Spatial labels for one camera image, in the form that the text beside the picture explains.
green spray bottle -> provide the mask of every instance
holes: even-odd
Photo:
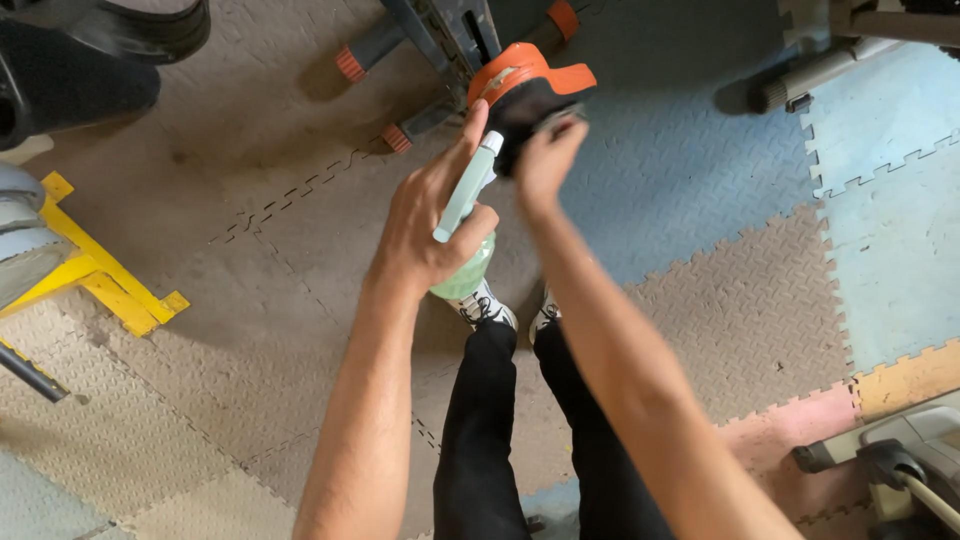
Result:
[[[460,227],[460,224],[473,212],[473,202],[480,195],[480,190],[496,178],[493,173],[493,160],[500,153],[501,146],[503,146],[503,135],[489,132],[483,137],[467,165],[467,170],[453,189],[450,202],[446,204],[444,213],[441,215],[440,224],[433,231],[433,237],[438,242],[449,241],[457,227]],[[483,280],[487,266],[490,265],[495,240],[496,232],[488,234],[480,244],[480,249],[467,261],[467,264],[460,267],[445,282],[430,287],[430,292],[447,300],[460,299],[473,292]]]

sneaker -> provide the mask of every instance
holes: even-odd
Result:
[[[540,311],[534,317],[534,322],[530,324],[530,343],[533,344],[534,340],[537,339],[537,332],[540,329],[560,317],[560,307],[557,306],[557,301],[553,299],[553,291],[547,286],[546,290],[543,291],[543,306],[540,307]]]
[[[500,301],[493,296],[486,278],[467,296],[446,302],[453,306],[474,330],[477,329],[477,325],[489,320],[503,323],[514,330],[519,326],[516,315],[510,311],[510,308],[500,304]]]

